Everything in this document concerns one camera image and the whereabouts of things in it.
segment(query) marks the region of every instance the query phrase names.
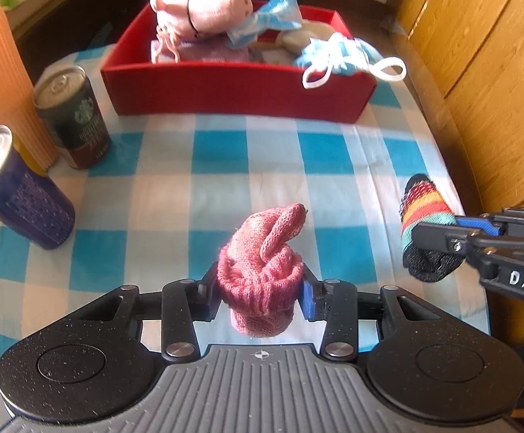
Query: pink sock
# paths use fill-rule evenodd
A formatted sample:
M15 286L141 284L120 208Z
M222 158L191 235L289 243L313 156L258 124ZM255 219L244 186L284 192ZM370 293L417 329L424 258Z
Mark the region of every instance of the pink sock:
M301 204L255 213L220 251L218 283L241 334L273 337L292 322L302 258L286 241L302 229Z

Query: blue can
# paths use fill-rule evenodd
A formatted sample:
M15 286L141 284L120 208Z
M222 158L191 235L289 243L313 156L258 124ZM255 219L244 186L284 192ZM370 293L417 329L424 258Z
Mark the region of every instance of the blue can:
M70 236L75 209L23 143L0 126L0 221L43 249Z

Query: white ear loop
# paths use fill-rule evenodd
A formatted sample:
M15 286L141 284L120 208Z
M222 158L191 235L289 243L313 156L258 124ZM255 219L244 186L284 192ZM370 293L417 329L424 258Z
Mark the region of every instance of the white ear loop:
M304 71L302 75L302 86L305 89L318 88L324 85L330 78L332 70L337 68L341 69L346 67L346 64L356 66L359 71L366 71L371 73L382 81L394 82L402 81L406 76L405 63L398 57L387 57L385 59L376 62L374 65L370 65L368 62L368 56L364 51L364 48L356 41L350 41L351 44L347 44L350 55L342 56L340 48L336 45L344 39L344 36L340 33L335 33L328 40L329 44L327 49L319 52L316 60ZM402 71L397 75L390 75L385 73L383 70L391 67L398 67ZM314 73L321 73L325 71L325 74L314 81L309 81L311 75Z

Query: stuffed toy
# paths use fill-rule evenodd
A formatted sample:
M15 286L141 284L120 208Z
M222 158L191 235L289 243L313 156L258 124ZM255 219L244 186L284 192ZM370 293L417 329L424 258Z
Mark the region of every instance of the stuffed toy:
M157 15L158 53L166 48L176 62L180 42L225 33L252 14L251 0L150 0L150 6Z

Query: striped sock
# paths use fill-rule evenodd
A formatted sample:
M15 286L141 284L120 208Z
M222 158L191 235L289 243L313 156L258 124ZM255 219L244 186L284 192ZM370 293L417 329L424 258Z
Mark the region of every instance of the striped sock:
M406 184L401 204L402 264L423 282L437 282L453 272L464 260L460 255L421 250L412 242L417 223L456 224L453 211L434 183L424 174L416 174Z

